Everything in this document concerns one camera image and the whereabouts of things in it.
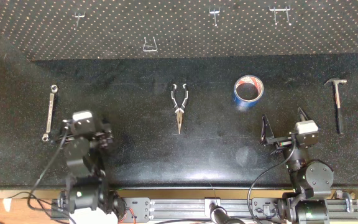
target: black countertop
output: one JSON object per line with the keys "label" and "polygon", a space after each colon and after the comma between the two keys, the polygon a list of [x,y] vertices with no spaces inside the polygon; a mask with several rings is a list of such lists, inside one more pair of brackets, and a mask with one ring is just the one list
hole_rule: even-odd
{"label": "black countertop", "polygon": [[[273,147],[259,146],[262,113],[281,136],[293,129],[300,106],[321,127],[310,157],[334,168],[334,187],[358,188],[358,54],[38,62],[4,61],[1,55],[1,189],[29,188],[56,149],[41,140],[52,84],[59,87],[53,134],[61,120],[81,110],[112,124],[118,147],[104,160],[114,187],[249,187],[283,160],[270,155]],[[259,77],[265,87],[248,111],[237,110],[232,100],[243,75]],[[348,81],[339,87],[342,138],[336,134],[333,86],[323,85],[332,77]],[[170,99],[173,83],[189,89],[181,134]],[[41,188],[62,188],[67,173],[62,152]],[[283,166],[257,186],[291,185]]]}

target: blue tape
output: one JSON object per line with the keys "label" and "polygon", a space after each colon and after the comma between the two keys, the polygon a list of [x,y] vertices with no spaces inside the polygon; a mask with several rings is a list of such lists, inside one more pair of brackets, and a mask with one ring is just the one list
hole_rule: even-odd
{"label": "blue tape", "polygon": [[[243,83],[253,84],[256,87],[256,89],[258,90],[258,97],[256,97],[253,100],[245,100],[245,99],[241,98],[238,95],[237,88]],[[264,94],[264,90],[265,90],[264,84],[262,83],[262,81],[260,81],[259,78],[255,77],[253,75],[245,75],[245,76],[241,77],[240,79],[238,79],[236,81],[236,84],[234,85],[234,102],[240,108],[244,108],[244,109],[251,108],[258,103],[259,99]]]}

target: pegboard hook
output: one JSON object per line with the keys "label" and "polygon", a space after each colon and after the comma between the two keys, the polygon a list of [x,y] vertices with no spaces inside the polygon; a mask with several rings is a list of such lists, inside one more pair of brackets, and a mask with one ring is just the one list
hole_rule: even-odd
{"label": "pegboard hook", "polygon": [[287,21],[288,21],[288,25],[292,25],[292,23],[290,22],[290,15],[288,14],[288,10],[291,10],[291,7],[288,6],[283,9],[276,9],[276,7],[273,7],[273,9],[269,6],[269,11],[270,12],[274,12],[274,23],[276,24],[277,26],[277,17],[276,17],[276,11],[285,11],[285,13],[287,14]]}
{"label": "pegboard hook", "polygon": [[220,12],[221,12],[221,8],[219,8],[217,11],[215,10],[215,8],[214,8],[213,11],[211,11],[211,8],[209,9],[209,13],[214,14],[214,20],[215,20],[215,26],[216,27],[218,27],[218,24],[216,23],[216,14],[219,14]]}
{"label": "pegboard hook", "polygon": [[[154,46],[146,45],[147,40],[146,40],[146,37],[144,37],[143,52],[156,52],[156,51],[158,50],[157,43],[155,42],[155,38],[154,38],[154,37],[153,37],[153,40],[154,40]],[[144,49],[145,47],[153,47],[153,48],[155,48],[155,49],[145,50],[145,49]]]}
{"label": "pegboard hook", "polygon": [[74,12],[74,17],[77,18],[77,25],[75,26],[74,30],[77,29],[78,27],[78,22],[80,21],[80,18],[84,18],[85,17],[85,12],[84,14],[82,15],[80,12],[79,13],[76,13]]}

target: hammer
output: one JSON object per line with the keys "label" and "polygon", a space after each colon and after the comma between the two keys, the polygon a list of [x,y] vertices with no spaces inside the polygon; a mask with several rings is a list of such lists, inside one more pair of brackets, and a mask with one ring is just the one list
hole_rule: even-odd
{"label": "hammer", "polygon": [[325,84],[332,82],[335,87],[335,102],[336,102],[336,121],[338,127],[338,134],[343,134],[343,125],[342,125],[342,114],[341,114],[341,102],[339,101],[339,91],[338,91],[338,84],[347,83],[347,80],[341,80],[339,78],[332,78],[328,80]]}

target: combination wrench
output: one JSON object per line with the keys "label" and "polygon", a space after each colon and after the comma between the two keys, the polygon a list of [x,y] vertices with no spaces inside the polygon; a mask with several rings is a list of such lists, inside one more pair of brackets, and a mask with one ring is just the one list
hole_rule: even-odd
{"label": "combination wrench", "polygon": [[57,86],[52,85],[50,87],[52,93],[49,95],[49,110],[48,110],[48,120],[47,120],[47,131],[42,136],[43,141],[49,141],[49,133],[50,133],[50,127],[52,125],[52,113],[53,113],[53,101],[55,99],[55,93],[57,93]]}

